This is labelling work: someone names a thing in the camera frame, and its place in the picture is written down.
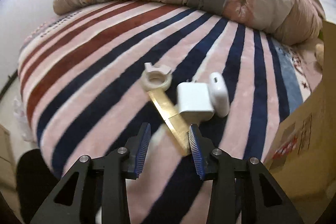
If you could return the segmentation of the white earbuds case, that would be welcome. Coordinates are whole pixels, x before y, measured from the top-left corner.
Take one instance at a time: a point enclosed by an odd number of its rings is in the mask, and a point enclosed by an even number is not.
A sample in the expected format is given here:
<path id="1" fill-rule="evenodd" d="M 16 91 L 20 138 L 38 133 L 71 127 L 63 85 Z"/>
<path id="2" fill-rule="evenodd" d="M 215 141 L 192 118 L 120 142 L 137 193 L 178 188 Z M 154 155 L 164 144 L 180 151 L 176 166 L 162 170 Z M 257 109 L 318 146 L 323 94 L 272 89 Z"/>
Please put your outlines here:
<path id="1" fill-rule="evenodd" d="M 221 73 L 213 72 L 209 76 L 209 96 L 217 116 L 224 118 L 230 111 L 230 99 L 225 80 Z"/>

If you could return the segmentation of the brown cardboard box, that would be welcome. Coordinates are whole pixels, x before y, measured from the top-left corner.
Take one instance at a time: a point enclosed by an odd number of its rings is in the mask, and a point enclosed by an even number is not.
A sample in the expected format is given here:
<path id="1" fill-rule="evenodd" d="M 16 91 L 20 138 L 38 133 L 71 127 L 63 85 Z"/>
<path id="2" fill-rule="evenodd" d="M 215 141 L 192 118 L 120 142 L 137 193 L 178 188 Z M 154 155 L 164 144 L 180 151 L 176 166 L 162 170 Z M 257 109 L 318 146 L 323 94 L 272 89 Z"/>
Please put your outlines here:
<path id="1" fill-rule="evenodd" d="M 335 23 L 323 23 L 322 80 L 280 123 L 265 166 L 293 204 L 285 223 L 335 223 Z"/>

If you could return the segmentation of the tan plush toy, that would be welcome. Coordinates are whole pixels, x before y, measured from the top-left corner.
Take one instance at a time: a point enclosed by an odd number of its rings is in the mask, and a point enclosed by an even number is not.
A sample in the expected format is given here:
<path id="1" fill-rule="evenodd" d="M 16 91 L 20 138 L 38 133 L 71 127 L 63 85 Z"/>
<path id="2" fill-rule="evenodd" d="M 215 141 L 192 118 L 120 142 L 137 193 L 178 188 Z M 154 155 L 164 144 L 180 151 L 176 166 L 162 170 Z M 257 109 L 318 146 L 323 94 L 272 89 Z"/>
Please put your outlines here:
<path id="1" fill-rule="evenodd" d="M 318 43 L 315 45 L 315 58 L 319 66 L 323 68 L 323 60 L 324 60 L 324 44 L 323 43 Z"/>

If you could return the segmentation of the tape roll with dispenser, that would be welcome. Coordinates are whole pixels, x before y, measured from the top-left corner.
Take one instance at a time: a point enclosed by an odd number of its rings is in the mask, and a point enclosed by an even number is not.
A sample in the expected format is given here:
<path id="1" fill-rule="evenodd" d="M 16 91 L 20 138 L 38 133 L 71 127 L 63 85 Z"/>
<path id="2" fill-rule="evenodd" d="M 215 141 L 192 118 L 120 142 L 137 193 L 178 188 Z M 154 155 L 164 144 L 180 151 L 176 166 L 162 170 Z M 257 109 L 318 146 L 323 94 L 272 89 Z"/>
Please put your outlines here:
<path id="1" fill-rule="evenodd" d="M 140 78 L 143 90 L 146 92 L 154 89 L 167 91 L 173 79 L 171 67 L 155 66 L 152 63 L 145 63 L 144 66 L 145 69 Z"/>

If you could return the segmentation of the white power adapter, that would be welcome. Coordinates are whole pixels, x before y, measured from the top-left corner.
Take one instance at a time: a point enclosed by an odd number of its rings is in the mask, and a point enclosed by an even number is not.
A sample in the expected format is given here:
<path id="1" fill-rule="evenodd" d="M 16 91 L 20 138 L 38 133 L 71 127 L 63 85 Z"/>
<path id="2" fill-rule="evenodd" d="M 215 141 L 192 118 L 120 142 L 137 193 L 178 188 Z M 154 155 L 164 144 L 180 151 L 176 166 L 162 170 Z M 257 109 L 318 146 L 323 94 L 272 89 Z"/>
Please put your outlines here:
<path id="1" fill-rule="evenodd" d="M 215 113 L 206 83 L 180 83 L 177 86 L 177 107 L 188 124 L 208 121 Z"/>

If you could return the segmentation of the gold rectangular box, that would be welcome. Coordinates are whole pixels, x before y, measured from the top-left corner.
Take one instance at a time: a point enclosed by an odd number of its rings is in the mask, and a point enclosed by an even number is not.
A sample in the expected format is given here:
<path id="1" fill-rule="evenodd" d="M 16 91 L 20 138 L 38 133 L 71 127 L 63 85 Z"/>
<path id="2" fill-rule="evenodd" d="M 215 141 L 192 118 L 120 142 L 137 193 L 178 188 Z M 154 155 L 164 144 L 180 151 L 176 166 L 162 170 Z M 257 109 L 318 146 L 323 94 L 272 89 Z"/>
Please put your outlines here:
<path id="1" fill-rule="evenodd" d="M 182 156 L 189 155 L 189 126 L 185 120 L 179 114 L 163 89 L 157 88 L 150 90 L 147 92 L 147 94 L 170 130 L 171 135 L 174 137 L 174 143 L 177 145 L 178 151 Z"/>

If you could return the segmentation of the striped plush blanket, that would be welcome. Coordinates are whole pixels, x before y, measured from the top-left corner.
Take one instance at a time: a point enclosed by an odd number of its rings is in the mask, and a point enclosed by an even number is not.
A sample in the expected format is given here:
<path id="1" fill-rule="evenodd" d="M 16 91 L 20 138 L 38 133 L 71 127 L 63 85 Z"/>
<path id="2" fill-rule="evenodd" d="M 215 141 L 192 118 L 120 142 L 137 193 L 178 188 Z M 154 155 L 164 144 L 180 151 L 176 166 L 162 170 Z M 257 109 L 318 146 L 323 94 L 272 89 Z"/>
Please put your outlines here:
<path id="1" fill-rule="evenodd" d="M 81 156 L 123 146 L 147 122 L 143 172 L 127 182 L 132 223 L 205 223 L 211 183 L 182 157 L 141 86 L 145 63 L 172 70 L 180 83 L 223 75 L 230 113 L 200 125 L 236 158 L 264 159 L 278 126 L 310 95 L 294 52 L 263 32 L 173 5 L 112 2 L 90 6 L 37 29 L 18 60 L 21 96 L 42 157 L 60 178 Z"/>

